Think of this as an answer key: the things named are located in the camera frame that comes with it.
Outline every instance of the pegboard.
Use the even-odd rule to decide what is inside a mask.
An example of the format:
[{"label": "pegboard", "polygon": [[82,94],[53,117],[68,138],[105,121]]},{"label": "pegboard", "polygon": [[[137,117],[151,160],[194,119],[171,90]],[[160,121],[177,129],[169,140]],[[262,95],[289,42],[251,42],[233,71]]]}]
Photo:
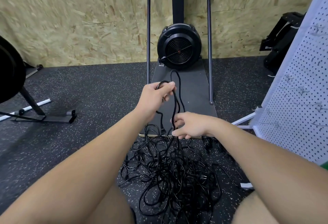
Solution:
[{"label": "pegboard", "polygon": [[328,0],[313,0],[262,107],[257,136],[328,161]]}]

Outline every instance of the right hand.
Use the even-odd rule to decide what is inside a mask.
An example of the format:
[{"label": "right hand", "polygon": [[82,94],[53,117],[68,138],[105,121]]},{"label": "right hand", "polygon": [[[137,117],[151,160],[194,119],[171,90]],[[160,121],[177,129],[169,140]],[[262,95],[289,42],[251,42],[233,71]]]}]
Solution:
[{"label": "right hand", "polygon": [[213,136],[211,134],[211,126],[217,118],[202,114],[195,114],[190,112],[179,113],[174,116],[174,124],[176,127],[183,127],[172,131],[173,136],[179,139],[190,139],[198,136]]}]

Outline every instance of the wooden wall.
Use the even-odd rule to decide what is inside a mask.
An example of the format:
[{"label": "wooden wall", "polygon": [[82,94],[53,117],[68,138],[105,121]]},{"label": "wooden wall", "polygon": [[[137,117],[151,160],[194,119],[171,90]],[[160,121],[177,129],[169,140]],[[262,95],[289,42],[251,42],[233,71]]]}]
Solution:
[{"label": "wooden wall", "polygon": [[[211,0],[213,57],[255,56],[280,16],[305,13],[311,0]],[[44,66],[146,60],[147,0],[0,0],[0,35],[24,59]],[[152,0],[151,59],[172,0]],[[199,32],[207,57],[206,0],[185,0],[185,22]]]}]

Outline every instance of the thigh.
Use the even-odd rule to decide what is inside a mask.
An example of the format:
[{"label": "thigh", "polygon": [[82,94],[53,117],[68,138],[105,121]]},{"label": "thigh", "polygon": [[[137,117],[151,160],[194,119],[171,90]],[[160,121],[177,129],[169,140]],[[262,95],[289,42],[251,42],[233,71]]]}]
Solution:
[{"label": "thigh", "polygon": [[84,224],[134,224],[129,203],[113,185]]},{"label": "thigh", "polygon": [[279,224],[254,191],[239,205],[232,224]]}]

